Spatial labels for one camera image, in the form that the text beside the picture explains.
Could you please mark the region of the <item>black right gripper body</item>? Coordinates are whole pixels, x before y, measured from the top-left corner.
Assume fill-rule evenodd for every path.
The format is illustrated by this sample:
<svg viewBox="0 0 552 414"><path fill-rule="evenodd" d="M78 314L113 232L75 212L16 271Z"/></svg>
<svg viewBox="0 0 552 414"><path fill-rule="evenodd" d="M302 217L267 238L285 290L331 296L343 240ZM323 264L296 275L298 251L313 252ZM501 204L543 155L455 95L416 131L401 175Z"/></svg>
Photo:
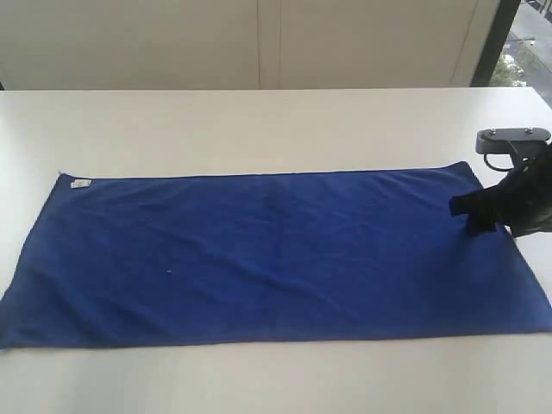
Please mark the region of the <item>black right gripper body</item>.
<svg viewBox="0 0 552 414"><path fill-rule="evenodd" d="M551 145L525 160L496 186L498 222L515 238L551 232Z"/></svg>

